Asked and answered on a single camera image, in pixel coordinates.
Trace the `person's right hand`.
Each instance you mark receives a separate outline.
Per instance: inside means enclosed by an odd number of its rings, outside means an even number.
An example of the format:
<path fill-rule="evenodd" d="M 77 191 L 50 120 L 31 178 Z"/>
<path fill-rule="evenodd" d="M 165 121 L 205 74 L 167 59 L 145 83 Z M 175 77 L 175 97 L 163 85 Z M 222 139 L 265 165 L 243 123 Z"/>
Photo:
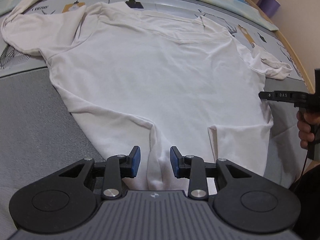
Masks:
<path fill-rule="evenodd" d="M 311 131 L 311 126 L 319 125 L 319 113 L 297 112 L 298 137 L 301 148 L 307 149 L 308 145 L 314 141 L 315 134 Z"/>

